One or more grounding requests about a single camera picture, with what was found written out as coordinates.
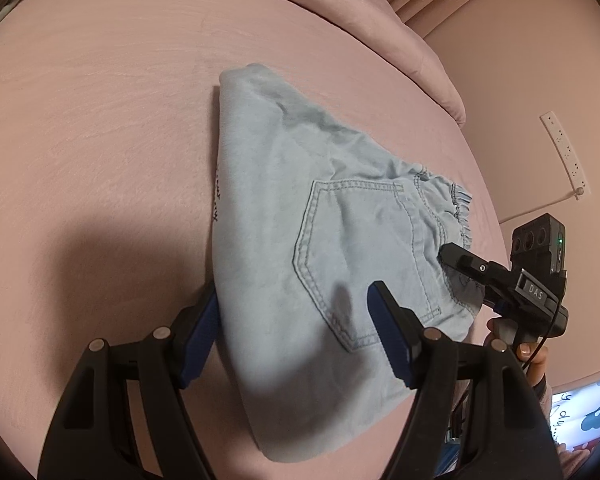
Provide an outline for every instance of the power cord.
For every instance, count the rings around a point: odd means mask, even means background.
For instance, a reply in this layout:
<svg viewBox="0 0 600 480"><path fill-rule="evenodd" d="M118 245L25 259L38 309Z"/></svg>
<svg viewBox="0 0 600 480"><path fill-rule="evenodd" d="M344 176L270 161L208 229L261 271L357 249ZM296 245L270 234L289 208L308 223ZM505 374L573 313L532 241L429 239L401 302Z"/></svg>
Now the power cord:
<svg viewBox="0 0 600 480"><path fill-rule="evenodd" d="M549 328L547 329L546 333L540 340L540 344L536 347L534 352L531 354L531 357L529 359L527 359L526 363L524 363L522 365L523 370L526 370L527 368L529 368L529 365L531 364L531 362L536 358L536 356L538 355L538 352L541 350L542 346L544 346L544 343L546 342L547 338L549 337L551 330L554 329L555 320L558 319L558 314L560 313L561 304L562 304L562 300L558 300L558 304L555 307L554 316L551 318L551 323L549 323Z"/></svg>
<svg viewBox="0 0 600 480"><path fill-rule="evenodd" d="M508 216L503 220L499 220L498 225L505 224L506 222L510 222L510 221L512 221L516 218L520 218L521 216L524 216L524 215L530 215L531 213L535 213L536 211L540 211L541 209L546 209L552 205L559 204L560 202L564 202L565 200L570 199L572 196L576 197L576 199L577 199L579 196L583 196L583 195L584 195L584 188L579 187L576 190L571 191L567 196L563 196L562 198L559 198L558 200L554 200L553 202L549 202L548 204L539 205L538 207L530 209L529 211L517 213L513 216Z"/></svg>

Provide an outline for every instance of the black cable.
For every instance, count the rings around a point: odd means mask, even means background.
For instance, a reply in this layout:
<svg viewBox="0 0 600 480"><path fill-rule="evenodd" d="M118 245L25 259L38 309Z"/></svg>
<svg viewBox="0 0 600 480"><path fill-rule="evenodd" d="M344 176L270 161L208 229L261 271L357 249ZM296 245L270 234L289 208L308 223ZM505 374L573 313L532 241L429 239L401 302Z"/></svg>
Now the black cable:
<svg viewBox="0 0 600 480"><path fill-rule="evenodd" d="M555 307L555 312L554 312L554 316L551 319L551 323L549 323L549 328L546 330L546 333L544 334L544 336L542 337L540 344L536 347L536 349L534 350L534 352L531 354L531 357L529 359L526 360L526 363L524 363L522 365L522 370L526 370L527 368L529 368L531 361L533 361L536 356L538 355L538 352L540 351L540 349L542 348L542 346L544 345L544 343L546 342L547 338L549 337L549 334L551 333L551 330L554 329L555 326L555 321L558 319L558 314L560 313L560 306L562 304L562 300L558 300L558 304Z"/></svg>
<svg viewBox="0 0 600 480"><path fill-rule="evenodd" d="M530 209L529 211L523 211L522 213L517 213L513 216L508 216L503 220L498 220L498 225L502 225L506 222L511 222L512 220L519 218L521 216L530 215L531 213L535 213L536 211L540 211L541 209L545 209L549 206L559 204L560 202L564 202L565 200L570 199L572 196L576 197L576 199L577 199L579 196L583 196L583 195L584 195L584 188L579 187L575 191L571 191L567 196L563 196L562 198L559 198L558 200L554 200L553 202L549 202L548 204L539 205L538 207Z"/></svg>
<svg viewBox="0 0 600 480"><path fill-rule="evenodd" d="M558 314L560 313L561 305L562 305L562 300L558 300L558 304L555 307L554 316L551 319L551 323L549 323L549 328L547 329L546 333L542 337L540 344L536 347L536 349L531 354L529 359L522 365L522 371L525 371L527 368L529 368L531 362L536 358L536 356L538 355L538 352L541 350L542 346L544 346L544 343L548 339L549 334L551 333L551 330L554 329L555 321L558 319ZM466 400L467 395L469 395L469 387L467 387L466 390L462 393L462 396L460 397L460 400L456 404L456 407L454 408L453 413L455 413L457 409L462 409L462 403Z"/></svg>

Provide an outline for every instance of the bedding fold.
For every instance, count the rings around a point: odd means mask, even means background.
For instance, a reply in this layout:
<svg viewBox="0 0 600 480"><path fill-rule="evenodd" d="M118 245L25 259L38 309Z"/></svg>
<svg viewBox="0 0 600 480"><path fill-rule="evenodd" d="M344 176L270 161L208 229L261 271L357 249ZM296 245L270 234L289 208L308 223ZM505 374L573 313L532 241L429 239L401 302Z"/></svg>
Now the bedding fold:
<svg viewBox="0 0 600 480"><path fill-rule="evenodd" d="M409 77L460 127L464 125L464 104L438 56L401 22L386 0L290 1L346 30Z"/></svg>

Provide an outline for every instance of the denim back pocket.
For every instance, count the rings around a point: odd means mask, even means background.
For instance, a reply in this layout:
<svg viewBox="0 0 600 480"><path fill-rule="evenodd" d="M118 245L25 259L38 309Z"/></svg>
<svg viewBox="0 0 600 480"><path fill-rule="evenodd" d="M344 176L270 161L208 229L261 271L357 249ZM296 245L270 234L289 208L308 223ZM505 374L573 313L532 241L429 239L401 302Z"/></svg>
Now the denim back pocket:
<svg viewBox="0 0 600 480"><path fill-rule="evenodd" d="M294 269L347 351L379 341L366 290L383 280L401 306L426 323L440 310L427 294L426 229L416 203L392 181L314 181L294 253Z"/></svg>

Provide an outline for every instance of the blue gripper pad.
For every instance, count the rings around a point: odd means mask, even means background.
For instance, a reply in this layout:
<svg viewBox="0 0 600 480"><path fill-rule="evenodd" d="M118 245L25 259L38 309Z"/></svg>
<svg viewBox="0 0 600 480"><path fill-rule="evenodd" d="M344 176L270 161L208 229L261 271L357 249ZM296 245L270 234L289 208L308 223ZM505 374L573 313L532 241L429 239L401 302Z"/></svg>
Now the blue gripper pad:
<svg viewBox="0 0 600 480"><path fill-rule="evenodd" d="M394 375L408 386L413 377L410 367L410 347L402 336L376 283L369 285L366 291L366 307L374 322L376 332L380 336L384 353L389 359Z"/></svg>
<svg viewBox="0 0 600 480"><path fill-rule="evenodd" d="M182 370L178 377L178 387L184 389L193 380L200 377L206 358L211 352L220 325L218 296L214 290L198 318L198 322L184 344Z"/></svg>

